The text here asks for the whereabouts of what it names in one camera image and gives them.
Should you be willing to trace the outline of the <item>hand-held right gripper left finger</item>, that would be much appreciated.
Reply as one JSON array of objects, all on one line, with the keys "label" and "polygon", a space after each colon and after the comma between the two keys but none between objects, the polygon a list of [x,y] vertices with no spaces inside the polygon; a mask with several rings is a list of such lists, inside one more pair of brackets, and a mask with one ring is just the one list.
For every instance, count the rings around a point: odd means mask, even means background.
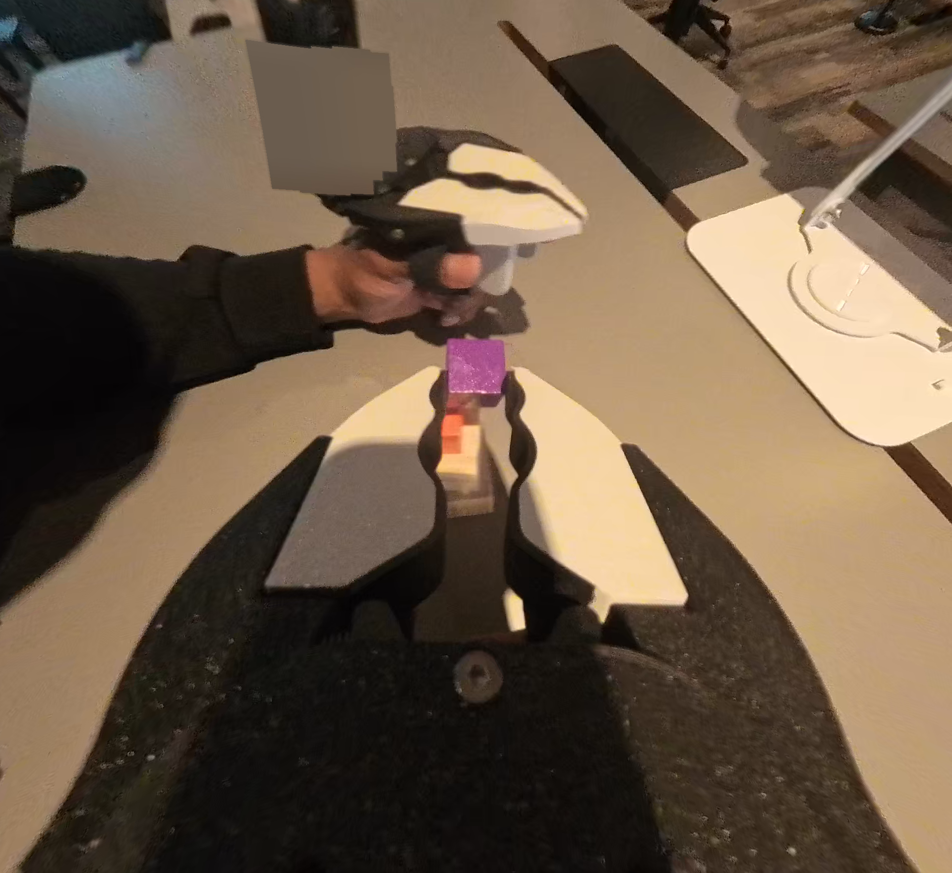
[{"label": "hand-held right gripper left finger", "polygon": [[424,367],[336,427],[266,592],[349,593],[390,573],[409,593],[435,589],[446,544],[441,399],[440,369]]}]

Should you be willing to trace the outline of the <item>person's left forearm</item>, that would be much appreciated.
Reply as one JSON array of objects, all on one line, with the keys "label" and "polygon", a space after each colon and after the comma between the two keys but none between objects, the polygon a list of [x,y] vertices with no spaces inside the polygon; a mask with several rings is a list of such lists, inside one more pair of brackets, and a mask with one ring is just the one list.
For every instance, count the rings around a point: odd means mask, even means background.
[{"label": "person's left forearm", "polygon": [[77,412],[176,393],[329,349],[308,247],[176,260],[2,248],[2,414]]}]

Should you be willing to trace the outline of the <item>purple wooden cube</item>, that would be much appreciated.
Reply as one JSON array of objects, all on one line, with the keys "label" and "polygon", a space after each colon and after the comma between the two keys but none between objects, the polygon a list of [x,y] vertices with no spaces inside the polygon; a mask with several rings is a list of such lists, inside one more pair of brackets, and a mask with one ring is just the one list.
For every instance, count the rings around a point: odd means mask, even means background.
[{"label": "purple wooden cube", "polygon": [[506,374],[506,345],[502,340],[447,340],[447,407],[496,407],[503,400]]}]

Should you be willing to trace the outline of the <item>black desk mat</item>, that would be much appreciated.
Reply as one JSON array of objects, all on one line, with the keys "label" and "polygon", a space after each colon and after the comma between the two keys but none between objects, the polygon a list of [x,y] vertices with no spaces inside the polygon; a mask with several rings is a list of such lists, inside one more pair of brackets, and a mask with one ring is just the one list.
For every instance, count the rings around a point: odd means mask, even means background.
[{"label": "black desk mat", "polygon": [[620,46],[546,65],[567,104],[658,200],[747,164],[744,153]]}]

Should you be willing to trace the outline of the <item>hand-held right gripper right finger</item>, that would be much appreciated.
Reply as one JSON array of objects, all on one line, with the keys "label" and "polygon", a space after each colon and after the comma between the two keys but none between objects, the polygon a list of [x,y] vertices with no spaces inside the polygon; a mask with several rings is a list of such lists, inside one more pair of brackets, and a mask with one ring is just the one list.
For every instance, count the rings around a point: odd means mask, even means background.
[{"label": "hand-held right gripper right finger", "polygon": [[506,381],[506,612],[544,633],[573,605],[683,608],[688,593],[621,439],[524,367]]}]

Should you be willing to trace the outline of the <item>red-orange wooden cube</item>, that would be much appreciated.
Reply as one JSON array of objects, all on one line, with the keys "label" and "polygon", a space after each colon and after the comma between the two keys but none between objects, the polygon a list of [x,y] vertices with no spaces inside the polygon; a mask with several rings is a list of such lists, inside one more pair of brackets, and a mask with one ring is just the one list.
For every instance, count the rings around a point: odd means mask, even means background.
[{"label": "red-orange wooden cube", "polygon": [[482,452],[482,403],[475,394],[450,394],[441,427],[443,456]]}]

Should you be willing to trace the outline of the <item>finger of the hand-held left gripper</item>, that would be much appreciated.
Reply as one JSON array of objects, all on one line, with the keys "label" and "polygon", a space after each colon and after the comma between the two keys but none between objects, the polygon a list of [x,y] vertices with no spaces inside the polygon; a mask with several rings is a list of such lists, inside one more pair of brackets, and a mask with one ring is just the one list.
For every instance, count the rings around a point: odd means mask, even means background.
[{"label": "finger of the hand-held left gripper", "polygon": [[559,193],[559,181],[523,153],[462,143],[446,153],[446,191]]},{"label": "finger of the hand-held left gripper", "polygon": [[534,249],[580,234],[589,220],[586,207],[561,185],[530,180],[461,176],[431,180],[409,190],[401,209],[454,216],[481,260],[479,289],[503,295],[512,286],[517,259]]}]

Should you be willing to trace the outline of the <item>person's left hand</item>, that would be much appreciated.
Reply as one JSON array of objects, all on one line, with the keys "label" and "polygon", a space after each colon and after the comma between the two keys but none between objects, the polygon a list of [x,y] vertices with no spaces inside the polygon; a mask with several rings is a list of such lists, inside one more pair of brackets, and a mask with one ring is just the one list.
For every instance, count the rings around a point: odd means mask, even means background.
[{"label": "person's left hand", "polygon": [[304,271],[313,309],[328,325],[383,325],[429,311],[441,327],[450,328],[468,323],[489,303],[478,288],[480,258],[469,252],[440,259],[436,275],[443,291],[417,285],[406,262],[355,245],[307,251]]}]

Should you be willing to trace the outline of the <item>light wooden cube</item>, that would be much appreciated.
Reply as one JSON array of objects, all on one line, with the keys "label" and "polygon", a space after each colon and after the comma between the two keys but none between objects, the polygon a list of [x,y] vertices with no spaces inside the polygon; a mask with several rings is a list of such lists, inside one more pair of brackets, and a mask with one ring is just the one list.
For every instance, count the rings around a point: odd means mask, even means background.
[{"label": "light wooden cube", "polygon": [[472,473],[442,472],[448,518],[463,518],[491,513],[495,506],[492,477],[486,468]]},{"label": "light wooden cube", "polygon": [[441,479],[442,472],[472,473],[484,467],[484,464],[482,462],[483,446],[482,446],[482,452],[476,457],[472,457],[472,456],[471,457],[468,457],[468,456],[447,456],[446,457],[446,456],[443,456],[442,436],[441,436],[441,450],[442,450],[442,455],[437,466],[437,475],[440,477],[440,479]]}]

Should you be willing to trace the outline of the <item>white folding stand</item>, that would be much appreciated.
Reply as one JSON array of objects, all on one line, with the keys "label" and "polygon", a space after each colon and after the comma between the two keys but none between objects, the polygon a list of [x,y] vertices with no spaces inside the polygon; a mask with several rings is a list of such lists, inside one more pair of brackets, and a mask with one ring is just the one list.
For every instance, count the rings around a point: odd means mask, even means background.
[{"label": "white folding stand", "polygon": [[801,189],[692,227],[686,248],[827,415],[892,448],[950,425],[948,285],[852,202],[950,105],[950,80],[827,193]]}]

